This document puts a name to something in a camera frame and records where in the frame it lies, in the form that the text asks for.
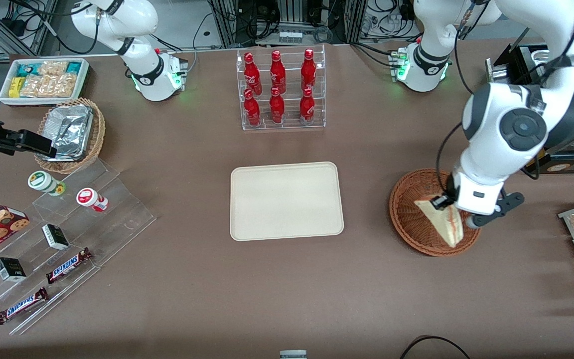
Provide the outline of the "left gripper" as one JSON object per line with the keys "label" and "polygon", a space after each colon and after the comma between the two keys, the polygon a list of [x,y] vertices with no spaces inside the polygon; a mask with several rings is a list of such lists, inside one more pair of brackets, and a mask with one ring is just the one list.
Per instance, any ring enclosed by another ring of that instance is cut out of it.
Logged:
{"label": "left gripper", "polygon": [[444,210],[455,204],[460,210],[474,214],[492,214],[506,176],[482,174],[472,171],[453,171],[457,195],[442,194],[430,199],[436,210]]}

